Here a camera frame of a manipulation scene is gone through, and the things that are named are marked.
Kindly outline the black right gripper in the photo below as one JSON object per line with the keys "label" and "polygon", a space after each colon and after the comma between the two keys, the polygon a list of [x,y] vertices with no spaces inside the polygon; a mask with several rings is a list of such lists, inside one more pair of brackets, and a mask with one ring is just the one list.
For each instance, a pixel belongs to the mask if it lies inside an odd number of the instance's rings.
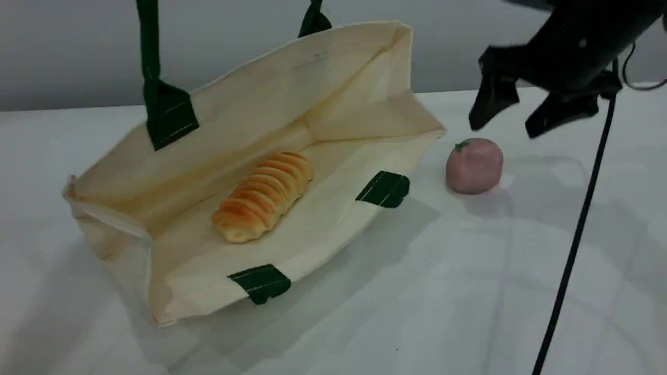
{"label": "black right gripper", "polygon": [[[626,47],[624,1],[517,1],[549,13],[536,34],[521,46],[488,46],[479,58],[481,83],[470,109],[473,131],[518,104],[518,79],[551,93],[599,94],[610,98],[622,88],[616,69],[608,70]],[[598,95],[564,100],[548,97],[527,118],[535,139],[567,123],[595,116]]]}

